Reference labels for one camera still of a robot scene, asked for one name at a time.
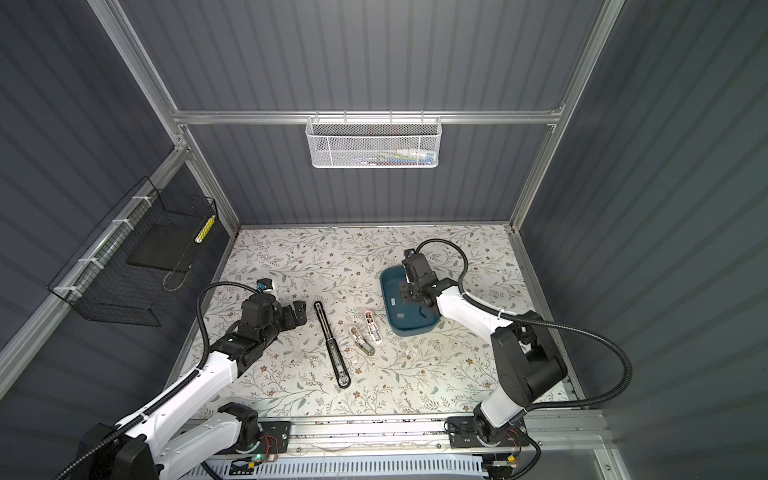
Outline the pink mini stapler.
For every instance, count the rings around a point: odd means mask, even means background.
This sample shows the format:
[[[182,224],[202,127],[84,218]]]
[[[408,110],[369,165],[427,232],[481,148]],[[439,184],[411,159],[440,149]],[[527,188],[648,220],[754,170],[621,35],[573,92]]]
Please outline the pink mini stapler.
[[[366,310],[364,312],[364,318],[372,342],[375,345],[381,345],[383,342],[383,336],[376,322],[374,313],[371,310]]]

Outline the beige mini stapler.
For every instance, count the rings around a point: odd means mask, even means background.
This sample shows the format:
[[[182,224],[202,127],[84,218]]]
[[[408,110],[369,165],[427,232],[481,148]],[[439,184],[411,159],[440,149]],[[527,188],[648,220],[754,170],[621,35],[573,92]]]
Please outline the beige mini stapler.
[[[375,354],[374,344],[369,342],[357,327],[350,328],[350,335],[352,336],[355,344],[367,355],[373,356]]]

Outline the black stapler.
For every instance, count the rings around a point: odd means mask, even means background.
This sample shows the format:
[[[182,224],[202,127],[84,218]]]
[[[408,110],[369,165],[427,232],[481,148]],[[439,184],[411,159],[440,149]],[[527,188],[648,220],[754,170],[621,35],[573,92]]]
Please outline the black stapler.
[[[321,301],[315,301],[313,303],[313,308],[323,331],[327,352],[331,361],[337,385],[341,389],[349,388],[351,385],[351,377],[342,356],[341,349],[339,348],[336,338],[332,333],[330,322],[328,321],[324,306]]]

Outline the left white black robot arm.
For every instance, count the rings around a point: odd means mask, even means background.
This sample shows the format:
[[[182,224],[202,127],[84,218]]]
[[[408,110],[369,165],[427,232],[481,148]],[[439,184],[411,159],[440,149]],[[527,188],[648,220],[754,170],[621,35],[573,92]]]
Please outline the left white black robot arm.
[[[281,304],[271,280],[247,287],[241,317],[216,341],[197,319],[203,340],[198,364],[136,412],[109,426],[98,424],[80,440],[75,459],[60,479],[179,479],[215,454],[233,449],[264,458],[278,444],[264,433],[258,413],[229,402],[204,423],[186,422],[212,397],[261,359],[279,334],[307,322],[307,306]]]

